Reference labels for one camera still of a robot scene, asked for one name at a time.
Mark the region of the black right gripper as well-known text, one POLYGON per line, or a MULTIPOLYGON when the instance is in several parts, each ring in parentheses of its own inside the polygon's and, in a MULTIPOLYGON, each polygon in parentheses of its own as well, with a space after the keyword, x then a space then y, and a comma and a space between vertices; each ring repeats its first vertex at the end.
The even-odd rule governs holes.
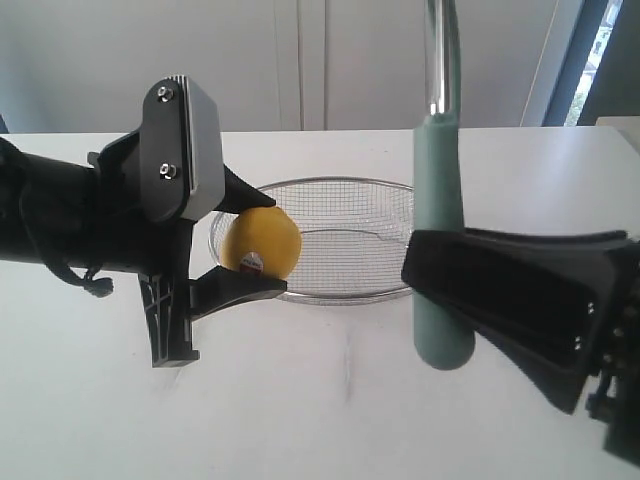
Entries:
POLYGON ((565 414, 585 396, 603 450, 639 458, 639 240, 416 230, 402 280, 468 317, 565 414))

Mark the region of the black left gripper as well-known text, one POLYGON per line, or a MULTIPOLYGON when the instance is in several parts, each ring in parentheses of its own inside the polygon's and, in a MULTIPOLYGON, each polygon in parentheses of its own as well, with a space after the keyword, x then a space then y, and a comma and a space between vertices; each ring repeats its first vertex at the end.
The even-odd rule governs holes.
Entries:
MULTIPOLYGON (((200 358, 193 348, 191 320, 244 303, 269 300, 287 291, 277 278, 216 266, 189 279, 194 223, 177 219, 155 224, 140 200, 137 130, 88 155, 97 170, 100 194, 92 247, 106 270, 137 275, 148 329, 152 366, 186 366, 200 358)), ((224 195, 218 212, 241 214, 276 201, 224 166, 224 195)))

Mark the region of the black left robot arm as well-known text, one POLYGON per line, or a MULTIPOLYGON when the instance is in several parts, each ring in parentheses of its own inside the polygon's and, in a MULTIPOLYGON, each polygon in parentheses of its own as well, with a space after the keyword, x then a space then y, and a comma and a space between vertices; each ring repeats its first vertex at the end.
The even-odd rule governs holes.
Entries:
POLYGON ((190 278, 195 223, 180 216, 157 223, 145 214, 137 131, 87 160, 62 162, 2 140, 1 257, 42 264, 97 298, 114 290, 100 271, 136 274, 153 367, 199 359, 193 321, 286 292, 284 280, 222 266, 190 278))

